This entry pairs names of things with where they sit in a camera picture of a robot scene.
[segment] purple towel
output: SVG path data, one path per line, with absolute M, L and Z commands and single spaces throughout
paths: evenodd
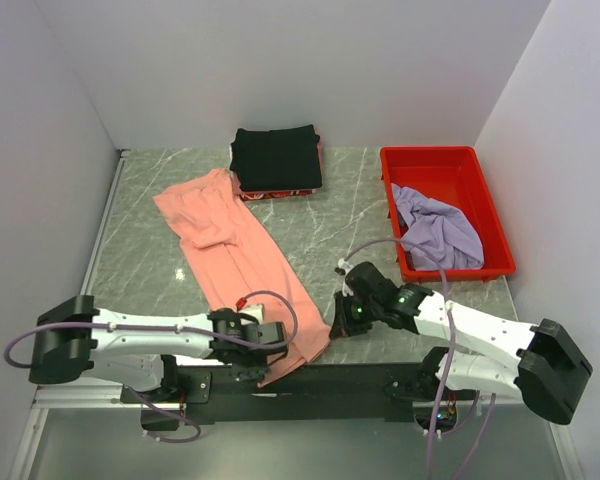
M 404 240 L 426 248 L 445 270 L 482 268 L 482 242 L 461 210 L 409 187 L 392 183 L 391 189 L 401 220 L 409 227 Z M 437 270 L 420 250 L 407 245 L 404 249 L 416 270 Z

